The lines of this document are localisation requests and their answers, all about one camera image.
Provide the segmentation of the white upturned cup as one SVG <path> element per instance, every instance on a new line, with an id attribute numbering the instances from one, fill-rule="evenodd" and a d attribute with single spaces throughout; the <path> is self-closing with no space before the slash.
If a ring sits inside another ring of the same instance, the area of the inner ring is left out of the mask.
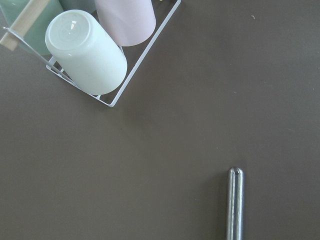
<path id="1" fill-rule="evenodd" d="M 85 93 L 108 94 L 123 82 L 127 59 L 99 22 L 83 10 L 68 10 L 48 25 L 45 44 Z"/>

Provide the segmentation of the pink upturned cup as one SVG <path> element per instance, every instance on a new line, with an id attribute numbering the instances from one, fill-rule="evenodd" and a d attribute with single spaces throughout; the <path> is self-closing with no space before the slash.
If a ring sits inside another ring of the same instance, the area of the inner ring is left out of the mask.
<path id="1" fill-rule="evenodd" d="M 118 46 L 138 45 L 156 28 L 150 0 L 96 0 L 94 3 L 99 23 Z"/>

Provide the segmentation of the green upturned cup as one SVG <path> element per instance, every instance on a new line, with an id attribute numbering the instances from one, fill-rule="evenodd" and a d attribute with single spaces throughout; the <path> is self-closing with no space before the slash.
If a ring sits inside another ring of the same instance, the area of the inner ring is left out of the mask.
<path id="1" fill-rule="evenodd" d="M 1 0 L 0 9 L 9 26 L 13 24 L 29 0 Z M 48 25 L 57 15 L 64 10 L 58 0 L 51 0 L 39 15 L 23 39 L 40 55 L 50 55 L 45 43 L 45 34 Z"/>

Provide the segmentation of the steel muddler black tip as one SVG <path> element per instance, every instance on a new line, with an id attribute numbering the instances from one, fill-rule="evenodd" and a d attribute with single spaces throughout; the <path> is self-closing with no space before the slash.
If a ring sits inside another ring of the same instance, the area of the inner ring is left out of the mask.
<path id="1" fill-rule="evenodd" d="M 244 179 L 241 168 L 231 167 L 228 170 L 226 239 L 243 239 L 244 214 Z"/>

